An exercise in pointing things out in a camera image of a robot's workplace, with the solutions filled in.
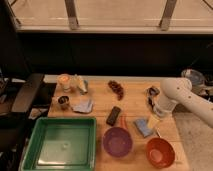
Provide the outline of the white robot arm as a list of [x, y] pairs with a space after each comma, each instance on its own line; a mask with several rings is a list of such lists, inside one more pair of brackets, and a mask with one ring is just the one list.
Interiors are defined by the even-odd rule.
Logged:
[[187, 78], [166, 78], [161, 84], [161, 93], [154, 102], [153, 114], [147, 127], [153, 129], [170, 114], [178, 103], [185, 106], [208, 126], [213, 128], [213, 103], [192, 92], [192, 83]]

